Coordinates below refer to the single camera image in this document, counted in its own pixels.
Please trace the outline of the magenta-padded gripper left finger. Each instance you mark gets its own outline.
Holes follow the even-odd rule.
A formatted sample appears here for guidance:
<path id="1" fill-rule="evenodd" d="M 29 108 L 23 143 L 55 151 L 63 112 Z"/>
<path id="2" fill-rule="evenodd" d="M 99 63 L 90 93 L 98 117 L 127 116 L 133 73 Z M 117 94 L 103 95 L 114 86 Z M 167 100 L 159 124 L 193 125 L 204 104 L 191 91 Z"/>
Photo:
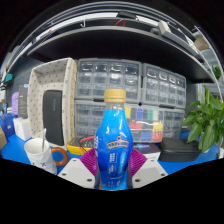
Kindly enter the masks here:
<path id="1" fill-rule="evenodd" d="M 89 150 L 80 158 L 72 158 L 59 177 L 84 188 L 96 188 L 99 185 L 99 171 L 95 150 Z"/>

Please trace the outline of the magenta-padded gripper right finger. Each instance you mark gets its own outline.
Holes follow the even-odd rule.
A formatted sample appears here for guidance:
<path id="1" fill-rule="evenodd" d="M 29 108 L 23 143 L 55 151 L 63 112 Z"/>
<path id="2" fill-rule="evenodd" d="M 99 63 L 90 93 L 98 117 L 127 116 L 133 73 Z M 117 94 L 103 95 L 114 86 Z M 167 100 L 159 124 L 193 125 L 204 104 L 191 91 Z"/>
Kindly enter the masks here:
<path id="1" fill-rule="evenodd" d="M 143 187 L 165 176 L 167 172 L 156 160 L 147 159 L 136 149 L 132 150 L 128 164 L 129 189 Z"/>

